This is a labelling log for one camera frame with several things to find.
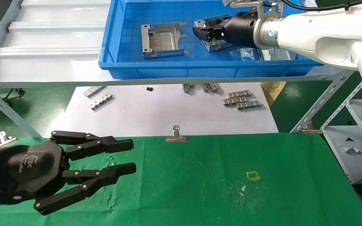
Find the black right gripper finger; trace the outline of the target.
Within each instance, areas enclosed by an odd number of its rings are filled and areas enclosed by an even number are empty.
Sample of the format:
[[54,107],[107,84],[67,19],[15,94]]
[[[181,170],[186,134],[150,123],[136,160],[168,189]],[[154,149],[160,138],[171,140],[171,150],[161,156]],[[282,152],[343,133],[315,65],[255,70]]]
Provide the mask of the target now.
[[193,34],[200,40],[211,42],[213,40],[221,40],[224,36],[223,27],[200,28],[193,27]]
[[231,18],[219,18],[214,20],[213,24],[213,28],[214,29],[221,29],[222,27],[224,27],[228,21],[230,21]]

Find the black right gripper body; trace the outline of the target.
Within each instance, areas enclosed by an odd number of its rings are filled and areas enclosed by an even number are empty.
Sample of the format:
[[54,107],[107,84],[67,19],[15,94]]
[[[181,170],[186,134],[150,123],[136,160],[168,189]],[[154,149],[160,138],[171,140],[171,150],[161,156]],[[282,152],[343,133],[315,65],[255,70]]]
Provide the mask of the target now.
[[223,40],[227,43],[247,48],[257,48],[254,42],[254,28],[258,20],[257,13],[239,12],[223,20]]

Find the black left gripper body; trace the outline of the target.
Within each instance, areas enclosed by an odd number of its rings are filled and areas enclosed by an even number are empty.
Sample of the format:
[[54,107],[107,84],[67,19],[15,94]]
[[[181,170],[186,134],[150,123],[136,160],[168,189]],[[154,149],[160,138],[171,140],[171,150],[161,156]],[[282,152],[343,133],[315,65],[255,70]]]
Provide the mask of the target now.
[[66,169],[66,153],[52,141],[0,148],[0,205],[52,196]]

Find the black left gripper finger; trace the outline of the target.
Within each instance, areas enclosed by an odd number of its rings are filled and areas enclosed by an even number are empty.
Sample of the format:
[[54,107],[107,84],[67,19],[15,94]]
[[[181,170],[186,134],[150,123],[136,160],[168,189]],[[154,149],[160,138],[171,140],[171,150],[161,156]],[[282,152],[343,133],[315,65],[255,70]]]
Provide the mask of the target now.
[[53,131],[51,140],[57,144],[69,145],[65,152],[72,161],[100,153],[119,153],[134,148],[134,142],[131,139],[116,140],[112,136],[98,137],[82,132]]
[[89,198],[100,188],[116,184],[121,176],[135,172],[135,163],[108,166],[101,170],[65,170],[61,179],[75,187],[36,201],[34,208],[42,215],[51,214]]

